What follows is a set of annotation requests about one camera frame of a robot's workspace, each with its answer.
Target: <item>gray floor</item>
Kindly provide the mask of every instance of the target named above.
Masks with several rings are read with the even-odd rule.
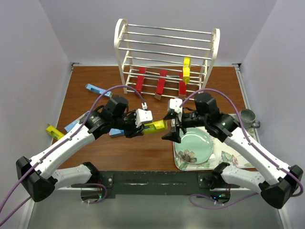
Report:
[[[235,191],[231,200],[249,194]],[[198,203],[213,206],[202,198]],[[279,213],[259,195],[221,210],[193,206],[187,196],[118,195],[82,204],[80,191],[58,190],[36,203],[29,229],[214,229],[283,228]]]

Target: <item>floral plate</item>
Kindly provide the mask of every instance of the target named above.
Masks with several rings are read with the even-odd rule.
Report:
[[[201,164],[213,153],[213,142],[209,135],[199,128],[188,128],[183,134],[180,130],[181,143],[174,143],[176,155],[184,162]]]

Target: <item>floral tray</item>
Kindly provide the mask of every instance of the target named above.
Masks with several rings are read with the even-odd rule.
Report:
[[[255,132],[253,128],[247,129],[247,132],[256,139]],[[189,164],[187,162],[184,162],[180,157],[177,156],[177,153],[175,151],[175,146],[173,144],[173,153],[174,153],[174,159],[175,164],[178,169],[180,170],[208,170],[208,169],[214,169],[216,166],[218,166],[221,162],[227,162],[232,165],[237,166],[238,168],[254,168],[253,165],[251,165],[243,156],[241,156],[236,150],[232,149],[231,147],[227,146],[225,143],[220,142],[217,138],[214,138],[210,136],[211,140],[213,141],[214,150],[210,158],[203,162],[202,164]]]

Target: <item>yellow rectangular block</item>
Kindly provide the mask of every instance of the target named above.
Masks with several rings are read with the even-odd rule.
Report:
[[[152,134],[159,131],[167,130],[167,122],[164,120],[159,120],[156,122],[144,124],[144,134]]]
[[[56,129],[54,126],[50,125],[46,131],[48,132],[49,135],[51,135],[54,139],[59,140],[65,135],[60,132],[58,129]]]
[[[185,57],[183,61],[183,81],[185,84],[190,82],[191,58]]]

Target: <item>wooden tabletop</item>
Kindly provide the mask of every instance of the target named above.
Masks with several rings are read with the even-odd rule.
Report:
[[[98,97],[97,94],[85,89],[85,85],[88,83],[104,89],[122,84],[117,66],[74,67],[57,126],[61,132],[66,133],[64,127],[88,111]],[[239,110],[245,108],[233,67],[214,67],[207,88],[224,92],[233,100]],[[147,88],[147,90],[154,92],[155,89]],[[130,110],[141,107],[141,101],[134,93],[124,94],[123,89],[117,89],[112,93],[127,98]],[[216,98],[221,112],[234,113],[226,99],[216,93],[211,94]],[[162,119],[167,113],[168,98],[164,97],[159,101],[153,95],[143,95],[143,97],[152,111],[154,121]],[[106,102],[107,98],[103,98],[99,105],[106,104]],[[194,108],[193,101],[186,105]],[[178,171],[174,163],[173,143],[161,139],[165,133],[167,131],[131,139],[124,136],[110,138],[108,134],[102,135],[95,142],[75,153],[61,168],[74,167],[90,161],[99,170]]]

